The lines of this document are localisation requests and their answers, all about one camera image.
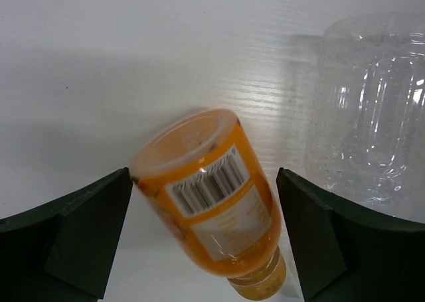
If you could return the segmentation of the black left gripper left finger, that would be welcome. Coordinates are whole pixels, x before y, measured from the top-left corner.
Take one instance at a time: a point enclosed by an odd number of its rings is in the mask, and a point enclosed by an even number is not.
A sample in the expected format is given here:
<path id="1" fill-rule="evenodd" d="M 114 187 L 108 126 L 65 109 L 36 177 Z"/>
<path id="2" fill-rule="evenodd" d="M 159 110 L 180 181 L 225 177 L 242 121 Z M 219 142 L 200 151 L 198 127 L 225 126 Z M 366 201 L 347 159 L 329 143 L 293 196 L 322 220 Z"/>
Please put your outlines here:
<path id="1" fill-rule="evenodd" d="M 123 168 L 1 219 L 1 300 L 103 299 L 130 196 Z"/>

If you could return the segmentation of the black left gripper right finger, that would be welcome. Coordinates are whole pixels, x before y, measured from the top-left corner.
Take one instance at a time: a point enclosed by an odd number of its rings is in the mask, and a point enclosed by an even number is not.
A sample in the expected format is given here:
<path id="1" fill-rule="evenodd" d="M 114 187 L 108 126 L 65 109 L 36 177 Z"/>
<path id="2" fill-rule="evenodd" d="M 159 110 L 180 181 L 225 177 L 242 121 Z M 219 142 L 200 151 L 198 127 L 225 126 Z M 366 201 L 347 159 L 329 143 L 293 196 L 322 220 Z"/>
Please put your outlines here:
<path id="1" fill-rule="evenodd" d="M 276 178 L 306 301 L 423 301 L 424 225 L 323 190 L 296 173 Z"/>

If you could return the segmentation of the small orange plastic bottle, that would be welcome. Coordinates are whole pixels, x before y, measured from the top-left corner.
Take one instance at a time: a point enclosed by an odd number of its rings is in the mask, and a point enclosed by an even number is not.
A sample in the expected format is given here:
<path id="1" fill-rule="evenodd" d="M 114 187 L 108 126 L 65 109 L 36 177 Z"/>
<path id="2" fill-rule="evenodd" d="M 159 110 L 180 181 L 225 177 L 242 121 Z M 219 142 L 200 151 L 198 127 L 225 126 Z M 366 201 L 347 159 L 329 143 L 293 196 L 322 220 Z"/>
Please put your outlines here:
<path id="1" fill-rule="evenodd" d="M 262 301 L 286 279 L 282 213 L 238 116 L 206 110 L 168 127 L 130 176 L 187 256 Z"/>

